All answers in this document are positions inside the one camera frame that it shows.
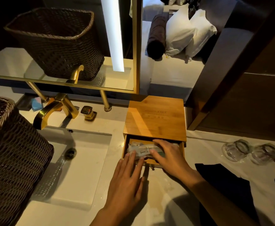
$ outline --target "brown wicker basket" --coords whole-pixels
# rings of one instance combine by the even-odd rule
[[[37,8],[18,15],[4,29],[50,77],[69,79],[82,64],[79,80],[91,81],[104,62],[91,11]]]
[[[49,165],[54,148],[0,97],[0,225],[15,225]]]

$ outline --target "light strip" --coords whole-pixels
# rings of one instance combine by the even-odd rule
[[[119,0],[101,2],[113,70],[124,72]]]

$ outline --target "white sink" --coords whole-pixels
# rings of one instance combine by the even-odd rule
[[[111,135],[55,127],[38,131],[54,146],[54,156],[31,200],[90,210]],[[70,148],[76,155],[65,160]]]

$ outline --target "pillow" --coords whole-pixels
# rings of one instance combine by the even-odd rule
[[[173,5],[176,2],[176,0],[169,0],[169,5]]]
[[[189,21],[189,5],[183,5],[167,21],[166,55],[180,53],[192,40],[196,28]]]
[[[196,27],[191,42],[186,47],[186,56],[193,58],[206,44],[209,38],[217,34],[217,29],[206,19],[206,11],[199,9],[190,20],[191,24]]]
[[[186,0],[176,0],[176,3],[178,5],[183,5],[186,2]]]

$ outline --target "wooden drawer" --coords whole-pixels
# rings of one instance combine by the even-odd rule
[[[153,139],[155,139],[155,138],[151,138],[151,137],[141,137],[141,136],[135,136],[135,135],[130,135],[130,134],[124,134],[124,137],[125,137],[125,140],[124,140],[122,158],[125,157],[125,155],[127,153],[128,144],[131,143],[132,140],[152,141]],[[185,157],[185,142],[176,141],[176,140],[166,140],[166,141],[168,141],[170,143],[177,143],[179,145],[180,152]],[[145,165],[149,165],[151,168],[154,168],[154,167],[162,168],[162,166],[154,159],[146,159],[144,162],[144,166]]]

